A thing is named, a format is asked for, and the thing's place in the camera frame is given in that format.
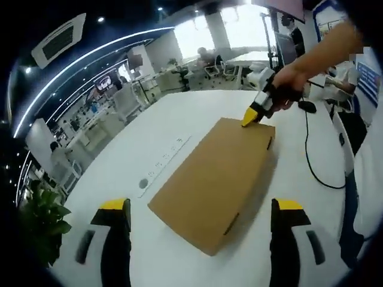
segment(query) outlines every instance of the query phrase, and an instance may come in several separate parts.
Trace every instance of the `brown cardboard box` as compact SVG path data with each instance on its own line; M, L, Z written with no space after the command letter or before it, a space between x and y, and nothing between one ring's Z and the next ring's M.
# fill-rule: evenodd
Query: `brown cardboard box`
M259 210L272 176L275 128L221 118L148 207L208 255L238 237Z

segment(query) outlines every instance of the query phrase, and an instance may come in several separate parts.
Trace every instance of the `potted plant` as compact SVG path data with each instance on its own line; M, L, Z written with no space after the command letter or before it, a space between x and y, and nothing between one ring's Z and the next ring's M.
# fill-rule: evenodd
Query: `potted plant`
M54 202L57 196L57 193L45 190L39 185L31 192L20 210L25 239L45 267L52 266L58 259L62 235L71 229L63 220L63 217L71 212Z

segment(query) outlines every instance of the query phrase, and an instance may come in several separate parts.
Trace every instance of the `computer mouse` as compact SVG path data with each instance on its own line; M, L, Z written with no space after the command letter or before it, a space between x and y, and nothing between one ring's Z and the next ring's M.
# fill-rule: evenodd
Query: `computer mouse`
M298 107L305 112L310 114L314 114L317 112L317 107L312 102L308 102L307 100L302 100L298 103Z

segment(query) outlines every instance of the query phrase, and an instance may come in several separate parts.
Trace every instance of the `ceiling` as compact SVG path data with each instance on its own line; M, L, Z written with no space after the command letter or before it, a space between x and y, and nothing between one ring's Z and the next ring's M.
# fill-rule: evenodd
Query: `ceiling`
M51 1L47 4L44 3L44 5L30 1L23 4L23 11L28 11L28 16L26 17L25 13L14 16L14 22L17 23L18 29L12 33L8 42L10 47L14 45L15 48L10 49L7 54L8 71L5 71L4 77L2 77L7 80L10 70L13 68L9 82L12 83L10 86L13 87L11 90L12 124L15 125L20 121L21 115L24 114L26 108L41 89L70 63L89 51L117 38L161 27L161 24L158 24L158 7L163 7L164 11L171 15L186 6L193 5L195 2L198 1L141 0L131 2L108 0L90 4L89 1L85 0L67 0ZM46 68L40 69L37 67L31 56L31 50L50 32L81 13L86 13L81 41L62 53ZM97 21L99 17L104 17L105 21L99 23ZM68 69L44 92L29 113L26 122L30 123L36 117L44 117L45 119L49 117L83 83L121 59L123 53L131 48L131 46L125 46L145 39L157 38L165 32L160 31L150 35L146 34L126 39L86 57L71 69ZM30 74L25 73L27 67L32 67ZM3 81L3 91L7 91L7 84L8 81ZM1 111L3 112L4 109L5 101L2 100Z

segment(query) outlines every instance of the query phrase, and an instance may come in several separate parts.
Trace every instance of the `power strip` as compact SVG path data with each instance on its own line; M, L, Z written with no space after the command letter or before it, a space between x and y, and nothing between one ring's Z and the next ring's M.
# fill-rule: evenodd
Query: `power strip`
M163 169L168 165L168 163L174 158L174 156L180 151L180 149L186 144L191 136L180 136L176 138L169 148L167 148L161 157L158 158L155 165L149 169L149 172L139 182L139 193L138 198L141 198L145 192L148 190L150 185L156 180L160 175Z

